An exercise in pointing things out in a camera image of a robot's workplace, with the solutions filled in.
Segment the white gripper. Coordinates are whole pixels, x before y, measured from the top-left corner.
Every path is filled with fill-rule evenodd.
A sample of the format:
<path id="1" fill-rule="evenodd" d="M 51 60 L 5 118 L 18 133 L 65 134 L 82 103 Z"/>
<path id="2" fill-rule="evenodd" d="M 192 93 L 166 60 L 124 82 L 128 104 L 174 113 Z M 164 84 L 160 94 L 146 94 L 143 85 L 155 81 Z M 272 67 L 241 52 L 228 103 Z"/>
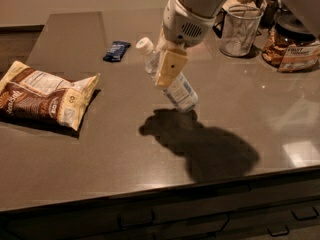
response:
<path id="1" fill-rule="evenodd" d="M 188 55 L 168 49 L 168 41 L 193 47 L 202 42 L 213 25 L 216 0 L 169 0 L 163 13 L 163 29 L 156 45 L 159 55 L 155 86 L 168 88 L 180 74 Z"/>

